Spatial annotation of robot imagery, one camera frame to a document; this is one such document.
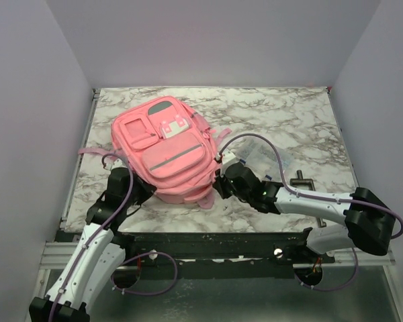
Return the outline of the pink student backpack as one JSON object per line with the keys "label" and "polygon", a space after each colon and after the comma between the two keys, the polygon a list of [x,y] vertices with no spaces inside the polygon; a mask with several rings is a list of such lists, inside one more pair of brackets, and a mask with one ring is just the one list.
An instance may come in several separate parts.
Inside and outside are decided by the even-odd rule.
{"label": "pink student backpack", "polygon": [[159,97],[119,114],[111,124],[113,151],[156,187],[169,204],[214,205],[213,183],[221,167],[218,148],[232,131],[217,133],[188,104]]}

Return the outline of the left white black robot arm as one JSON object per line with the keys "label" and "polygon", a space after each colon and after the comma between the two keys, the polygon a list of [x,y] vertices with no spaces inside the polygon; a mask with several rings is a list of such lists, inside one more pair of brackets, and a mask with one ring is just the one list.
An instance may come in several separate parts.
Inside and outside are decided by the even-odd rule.
{"label": "left white black robot arm", "polygon": [[129,215],[156,187],[127,168],[115,168],[106,189],[88,209],[80,240],[58,280],[29,306],[32,321],[89,321],[90,306],[114,270],[130,264],[136,250],[130,238],[118,232]]}

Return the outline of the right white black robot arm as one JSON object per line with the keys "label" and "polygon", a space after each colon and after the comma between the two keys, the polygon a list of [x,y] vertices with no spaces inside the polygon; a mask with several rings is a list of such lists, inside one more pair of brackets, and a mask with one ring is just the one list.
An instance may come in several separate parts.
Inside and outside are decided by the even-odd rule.
{"label": "right white black robot arm", "polygon": [[241,163],[217,170],[213,187],[223,199],[234,196],[260,213],[331,221],[330,226],[309,229],[306,240],[296,245],[296,256],[302,262],[343,248],[358,248],[374,256],[385,256],[389,250],[396,218],[369,189],[358,187],[353,193],[341,194],[299,190],[259,180]]}

